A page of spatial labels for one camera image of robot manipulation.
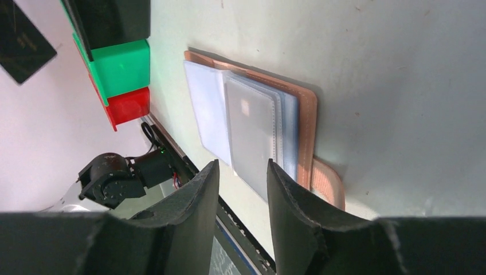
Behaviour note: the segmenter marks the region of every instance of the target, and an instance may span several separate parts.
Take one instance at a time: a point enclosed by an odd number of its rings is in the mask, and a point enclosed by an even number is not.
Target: white table surface
[[[0,66],[0,211],[40,211],[57,203],[95,156],[139,156],[148,148],[138,121],[113,131],[61,2],[15,3],[57,55],[22,85]]]
[[[362,216],[481,215],[485,10],[482,0],[152,1],[151,111],[198,168],[214,159],[182,64],[188,47],[212,52],[316,92],[315,154]],[[222,163],[220,181],[273,255],[265,202]]]

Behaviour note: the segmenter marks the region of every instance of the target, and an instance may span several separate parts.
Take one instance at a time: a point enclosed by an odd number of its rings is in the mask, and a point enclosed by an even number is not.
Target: red block
[[[148,87],[110,97],[108,98],[108,106],[104,106],[91,75],[89,75],[89,79],[115,132],[117,125],[148,115],[150,111],[150,90]]]

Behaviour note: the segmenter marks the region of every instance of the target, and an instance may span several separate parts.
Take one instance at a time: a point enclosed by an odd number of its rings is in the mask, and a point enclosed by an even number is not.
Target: green block
[[[73,33],[105,106],[108,98],[147,87],[150,83],[150,48],[146,40],[92,50],[93,62]]]

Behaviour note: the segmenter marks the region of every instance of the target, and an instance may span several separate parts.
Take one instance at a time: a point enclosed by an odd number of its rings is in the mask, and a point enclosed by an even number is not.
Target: tan leather wallet
[[[316,191],[320,192],[328,199],[329,203],[331,203],[331,201],[338,202],[338,205],[341,206],[340,204],[343,199],[340,197],[340,194],[344,194],[344,192],[339,190],[330,191],[330,189],[333,188],[341,188],[342,190],[342,184],[339,177],[337,177],[339,180],[338,183],[332,184],[332,186],[328,184],[329,182],[336,182],[337,174],[325,164],[320,165],[320,161],[319,165],[316,165],[313,168],[313,153],[318,111],[318,99],[313,91],[259,72],[255,72],[251,69],[245,69],[227,62],[218,61],[189,50],[184,52],[184,57],[188,61],[201,65],[216,69],[231,70],[234,73],[244,75],[248,78],[272,86],[297,97],[299,100],[299,166],[297,168],[297,183],[307,190],[310,190],[312,185]],[[338,197],[332,199],[328,197],[334,194],[336,194]]]

